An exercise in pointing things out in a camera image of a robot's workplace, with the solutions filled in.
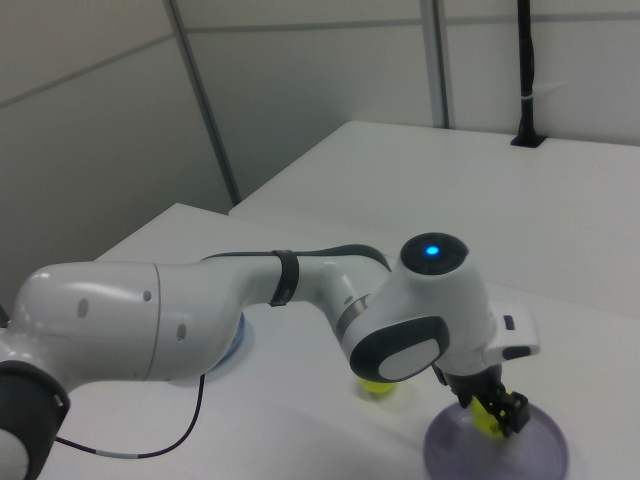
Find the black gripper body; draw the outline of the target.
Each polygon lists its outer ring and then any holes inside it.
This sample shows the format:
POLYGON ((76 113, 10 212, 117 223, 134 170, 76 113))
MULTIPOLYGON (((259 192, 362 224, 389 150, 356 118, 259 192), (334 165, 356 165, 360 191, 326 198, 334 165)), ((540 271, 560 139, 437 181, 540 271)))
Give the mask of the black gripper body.
POLYGON ((502 366, 494 365, 473 375, 454 375, 442 372, 442 379, 457 397, 463 392, 473 392, 479 400, 493 401, 503 390, 502 366))

